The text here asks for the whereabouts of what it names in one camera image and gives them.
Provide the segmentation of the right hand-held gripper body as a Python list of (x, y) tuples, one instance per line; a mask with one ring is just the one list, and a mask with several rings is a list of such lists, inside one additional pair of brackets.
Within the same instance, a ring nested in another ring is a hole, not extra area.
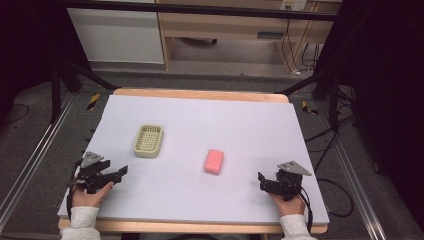
[(302, 190), (302, 180), (304, 176), (311, 176), (312, 173), (295, 161), (289, 161), (278, 165), (276, 173), (277, 181), (281, 187), (278, 195), (285, 201), (293, 199)]

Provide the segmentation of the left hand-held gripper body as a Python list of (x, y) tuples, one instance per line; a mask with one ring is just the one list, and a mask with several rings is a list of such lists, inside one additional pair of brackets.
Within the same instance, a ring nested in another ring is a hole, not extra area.
[(107, 174), (99, 170), (102, 161), (106, 161), (103, 156), (87, 152), (78, 164), (79, 173), (71, 180), (71, 184), (85, 189), (89, 194), (98, 192), (107, 184)]

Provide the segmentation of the person's left hand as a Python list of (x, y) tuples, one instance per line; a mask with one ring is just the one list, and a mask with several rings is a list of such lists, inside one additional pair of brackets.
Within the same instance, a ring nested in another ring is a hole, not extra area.
[(109, 182), (103, 188), (101, 188), (98, 192), (94, 194), (86, 193), (80, 187), (75, 187), (72, 190), (72, 206), (73, 207), (95, 207), (98, 208), (101, 205), (103, 198), (108, 194), (108, 192), (113, 188), (114, 183)]

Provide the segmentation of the person's right hand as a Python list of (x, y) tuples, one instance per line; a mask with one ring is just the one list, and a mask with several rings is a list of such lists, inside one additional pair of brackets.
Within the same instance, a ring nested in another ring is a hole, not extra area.
[(291, 200), (283, 200), (280, 196), (269, 194), (270, 198), (276, 205), (281, 216), (303, 215), (306, 204), (299, 197), (293, 197)]

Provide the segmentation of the beige soap dish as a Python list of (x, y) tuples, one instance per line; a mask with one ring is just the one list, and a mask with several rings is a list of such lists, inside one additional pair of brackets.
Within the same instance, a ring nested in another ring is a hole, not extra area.
[(142, 125), (133, 145), (134, 154), (140, 158), (156, 158), (161, 150), (164, 130), (159, 125)]

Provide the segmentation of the pink soap bar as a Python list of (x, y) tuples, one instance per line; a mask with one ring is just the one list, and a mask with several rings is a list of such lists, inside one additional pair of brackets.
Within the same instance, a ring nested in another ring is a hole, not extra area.
[(210, 174), (218, 175), (223, 164), (224, 153), (216, 149), (208, 151), (204, 164), (204, 171)]

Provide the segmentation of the yellow black striped marker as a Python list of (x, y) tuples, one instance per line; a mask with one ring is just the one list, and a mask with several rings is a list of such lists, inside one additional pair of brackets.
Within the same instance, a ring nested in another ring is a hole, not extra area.
[(96, 94), (93, 94), (92, 95), (92, 97), (91, 97), (91, 99), (89, 101), (89, 104), (87, 106), (87, 110), (92, 110), (94, 108), (94, 106), (96, 105), (97, 101), (99, 100), (99, 97), (100, 97), (100, 93), (96, 93)]
[(319, 115), (319, 111), (318, 110), (310, 109), (308, 107), (307, 101), (302, 101), (302, 111), (303, 112), (310, 113), (312, 115)]

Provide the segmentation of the black metal stand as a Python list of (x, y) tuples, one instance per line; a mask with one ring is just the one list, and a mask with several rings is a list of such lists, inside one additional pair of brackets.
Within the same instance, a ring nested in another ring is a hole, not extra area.
[(312, 76), (294, 84), (293, 86), (288, 87), (287, 89), (278, 91), (278, 94), (288, 96), (295, 91), (312, 84), (313, 82), (317, 83), (312, 93), (314, 100), (323, 100), (326, 95), (329, 95), (328, 121), (330, 123), (330, 127), (335, 132), (337, 132), (339, 129), (337, 111), (339, 81), (334, 72), (329, 70), (321, 70), (317, 73), (314, 73)]
[(119, 86), (103, 80), (99, 76), (95, 75), (91, 70), (79, 66), (70, 60), (55, 60), (51, 65), (51, 123), (54, 123), (61, 113), (61, 83), (64, 83), (70, 92), (78, 92), (81, 90), (82, 85), (76, 77), (77, 74), (85, 76), (107, 90), (119, 89)]

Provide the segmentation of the white cabinet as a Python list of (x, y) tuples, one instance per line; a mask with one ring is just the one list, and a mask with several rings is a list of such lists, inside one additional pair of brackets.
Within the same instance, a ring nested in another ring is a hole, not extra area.
[(68, 8), (91, 62), (163, 64), (155, 13)]

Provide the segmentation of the wooden desk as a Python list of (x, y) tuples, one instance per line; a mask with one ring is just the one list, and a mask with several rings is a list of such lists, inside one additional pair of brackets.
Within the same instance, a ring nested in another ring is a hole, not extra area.
[[(155, 0), (159, 4), (281, 10), (282, 0)], [(343, 0), (307, 0), (303, 11), (339, 12)], [(272, 41), (283, 69), (300, 68), (299, 59), (307, 44), (323, 44), (332, 28), (327, 21), (286, 20), (273, 18), (160, 13), (159, 25), (164, 56), (171, 56), (170, 41), (176, 37), (194, 39), (265, 40)]]

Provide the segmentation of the white power socket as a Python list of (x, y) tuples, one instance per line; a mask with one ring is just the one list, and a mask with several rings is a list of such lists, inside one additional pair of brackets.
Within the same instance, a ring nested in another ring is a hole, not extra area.
[(303, 11), (307, 0), (282, 0), (280, 9), (288, 11)]

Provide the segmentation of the metal floor rail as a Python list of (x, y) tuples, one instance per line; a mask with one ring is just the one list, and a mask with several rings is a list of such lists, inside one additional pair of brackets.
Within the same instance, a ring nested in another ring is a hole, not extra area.
[(363, 223), (371, 240), (387, 240), (385, 231), (374, 211), (371, 201), (366, 194), (357, 174), (355, 173), (347, 152), (341, 142), (341, 138), (335, 143), (337, 160), (346, 178), (352, 193), (353, 200), (361, 215)]
[(76, 93), (67, 93), (65, 95), (63, 102), (59, 104), (59, 113), (48, 125), (43, 136), (32, 150), (30, 157), (27, 159), (17, 179), (14, 181), (8, 194), (0, 204), (0, 233), (4, 230), (19, 200), (59, 131), (63, 121), (66, 119), (75, 97)]

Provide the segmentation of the black horizontal frame bar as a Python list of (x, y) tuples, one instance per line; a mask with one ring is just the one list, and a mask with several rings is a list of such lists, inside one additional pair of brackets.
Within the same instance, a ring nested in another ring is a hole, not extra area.
[(156, 4), (135, 3), (96, 0), (58, 0), (58, 3), (69, 8), (95, 9), (95, 10), (118, 10), (175, 14), (197, 14), (217, 16), (239, 16), (273, 19), (295, 19), (315, 21), (336, 21), (340, 18), (338, 14), (314, 13), (283, 10), (255, 10), (251, 8), (217, 7), (179, 4)]

